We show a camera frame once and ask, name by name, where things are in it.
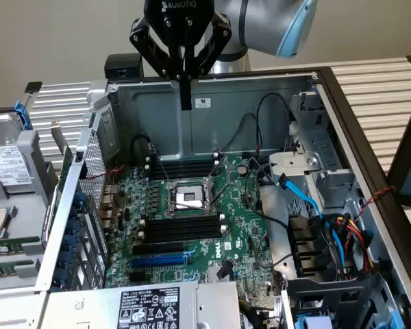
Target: warning label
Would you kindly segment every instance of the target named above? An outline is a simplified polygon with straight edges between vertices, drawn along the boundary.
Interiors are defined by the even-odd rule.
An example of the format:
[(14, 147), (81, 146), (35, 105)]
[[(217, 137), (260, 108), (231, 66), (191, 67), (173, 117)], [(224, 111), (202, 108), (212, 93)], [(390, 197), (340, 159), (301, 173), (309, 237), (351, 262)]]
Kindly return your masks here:
[(118, 329), (178, 329), (179, 288), (122, 292)]
[(18, 147), (0, 147), (0, 181), (4, 186), (31, 184)]

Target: motherboard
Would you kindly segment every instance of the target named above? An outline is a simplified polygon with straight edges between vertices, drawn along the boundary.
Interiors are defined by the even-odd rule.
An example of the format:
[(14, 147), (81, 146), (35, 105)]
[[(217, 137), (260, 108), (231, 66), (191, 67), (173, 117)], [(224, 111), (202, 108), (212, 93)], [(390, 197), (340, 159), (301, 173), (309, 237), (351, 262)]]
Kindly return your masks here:
[[(247, 200), (256, 202), (257, 194), (254, 175), (245, 189), (247, 166), (248, 160), (230, 156), (209, 180), (150, 180), (144, 169), (124, 170), (116, 180), (119, 193), (114, 204), (120, 216), (112, 220), (107, 237), (110, 263), (105, 287), (234, 280), (239, 297), (272, 308), (272, 271), (259, 266), (271, 264), (271, 255), (264, 241), (265, 222), (247, 205)], [(167, 223), (183, 226), (181, 242), (171, 242), (172, 227), (165, 228)], [(158, 255), (138, 254), (147, 242), (157, 242), (165, 252), (181, 243), (183, 261), (156, 266), (152, 262)], [(225, 266), (232, 269), (223, 278)]]

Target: metal grate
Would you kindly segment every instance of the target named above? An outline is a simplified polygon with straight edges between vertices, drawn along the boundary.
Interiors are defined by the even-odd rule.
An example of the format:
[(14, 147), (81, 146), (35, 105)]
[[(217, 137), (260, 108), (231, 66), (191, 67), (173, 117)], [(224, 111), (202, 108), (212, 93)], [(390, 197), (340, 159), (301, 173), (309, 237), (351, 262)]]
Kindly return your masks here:
[(88, 196), (92, 196), (96, 203), (96, 208), (99, 209), (101, 203), (103, 185), (105, 175), (96, 177), (105, 173), (105, 164), (103, 162), (102, 152), (99, 145), (99, 139), (95, 131), (91, 132), (90, 140), (88, 141), (87, 154), (85, 163), (88, 169), (87, 177), (95, 177), (94, 179), (80, 180), (82, 192)]

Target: robotic arm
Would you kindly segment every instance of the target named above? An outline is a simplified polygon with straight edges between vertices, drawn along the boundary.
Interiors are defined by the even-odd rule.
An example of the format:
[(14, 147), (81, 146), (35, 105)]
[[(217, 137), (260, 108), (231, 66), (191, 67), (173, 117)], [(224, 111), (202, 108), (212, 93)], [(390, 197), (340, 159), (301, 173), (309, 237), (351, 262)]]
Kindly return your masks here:
[[(247, 55), (248, 48), (295, 56), (312, 25), (316, 2), (146, 0), (145, 17), (134, 21), (129, 39), (161, 77), (179, 83), (182, 109), (191, 110), (190, 83), (207, 75), (213, 66), (215, 73), (234, 71), (223, 70), (222, 63), (237, 62)], [(206, 33), (209, 25), (212, 28)], [(152, 39), (150, 27), (169, 54)], [(204, 34), (210, 36), (208, 42), (195, 56), (195, 45)]]

